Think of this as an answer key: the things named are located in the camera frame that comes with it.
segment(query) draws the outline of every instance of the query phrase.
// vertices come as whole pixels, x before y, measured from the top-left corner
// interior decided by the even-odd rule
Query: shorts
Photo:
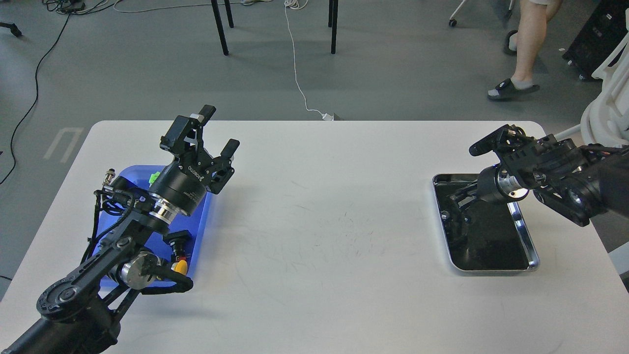
[[[529,0],[531,3],[534,4],[538,4],[538,5],[550,5],[551,3],[554,3],[555,0]]]

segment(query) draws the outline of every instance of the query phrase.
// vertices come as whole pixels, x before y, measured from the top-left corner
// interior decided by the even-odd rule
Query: floor marking
[[[79,137],[81,137],[81,133],[83,133],[83,128],[66,127],[66,128],[60,129],[59,133],[57,133],[57,136],[52,141],[52,144],[50,144],[48,151],[46,151],[46,154],[43,156],[44,159],[46,160],[50,159],[50,156],[52,156],[52,153],[57,148],[57,145],[59,145],[59,141],[61,141],[61,138],[64,136],[65,133],[74,134],[74,136],[72,137],[72,140],[70,141],[70,144],[68,145],[68,148],[65,150],[65,153],[60,160],[61,163],[66,163],[68,161],[68,159],[70,158],[70,154],[72,154],[72,151],[74,150],[74,147],[79,142]]]

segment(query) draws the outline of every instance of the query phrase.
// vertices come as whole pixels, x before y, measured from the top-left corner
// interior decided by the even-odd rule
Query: black slide sandal
[[[539,89],[539,85],[533,85],[525,89],[516,89],[511,82],[511,79],[507,79],[496,86],[496,91],[498,91],[498,94],[496,96],[491,96],[490,94],[487,94],[487,98],[492,101],[509,100],[511,98],[539,91]]]

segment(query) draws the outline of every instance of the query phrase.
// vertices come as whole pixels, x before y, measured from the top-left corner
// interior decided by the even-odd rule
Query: robotic arm
[[[233,175],[231,160],[237,140],[230,139],[218,157],[203,148],[203,127],[215,111],[206,105],[198,115],[175,119],[160,144],[174,160],[148,190],[123,177],[112,180],[113,172],[108,173],[103,189],[95,192],[97,200],[118,203],[124,212],[103,233],[96,236],[94,232],[78,268],[41,294],[36,307],[42,318],[3,354],[101,353],[117,343],[120,321],[138,295],[192,288],[190,278],[171,270],[143,246],[153,232],[166,236],[175,216],[192,214],[206,191],[218,194]],[[94,253],[98,243],[101,247]],[[104,276],[118,286],[101,297]],[[167,278],[175,285],[149,287],[156,278]],[[110,309],[124,293],[119,306]]]
[[[517,202],[532,190],[537,200],[579,226],[608,210],[629,218],[629,147],[576,147],[572,139],[557,141],[552,134],[535,139],[505,125],[469,148],[472,156],[490,151],[500,163],[450,196],[462,211],[478,200]]]

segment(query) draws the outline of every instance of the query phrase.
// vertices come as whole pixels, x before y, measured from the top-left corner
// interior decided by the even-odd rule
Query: gray floor
[[[120,8],[175,3],[198,2],[127,0]],[[597,5],[591,0],[566,1],[549,25],[535,67],[541,92],[502,103],[488,101],[486,92],[515,65],[501,52],[504,34],[519,18],[516,10],[503,21],[507,0],[470,1],[456,28],[447,20],[458,0],[340,1],[336,55],[330,55],[327,3],[310,0],[289,18],[308,103],[345,120],[533,120],[559,132],[579,122],[601,89],[599,82],[580,81],[560,51]],[[42,64],[40,100],[18,130],[18,167],[0,186],[0,274],[14,275],[78,147],[100,120],[172,120],[203,104],[216,106],[215,117],[222,120],[320,119],[305,111],[294,83],[282,1],[233,5],[233,15],[236,28],[226,28],[229,57],[221,53],[209,6],[141,14],[107,9],[70,18]],[[11,1],[0,2],[0,21],[15,22],[24,33],[18,39],[0,31],[4,176],[11,166],[11,132],[35,97],[35,66],[65,16],[46,12],[38,1]],[[83,128],[69,160],[61,162],[72,134],[45,159],[67,127]],[[599,233],[617,236],[613,229]],[[0,297],[7,286],[0,279]]]

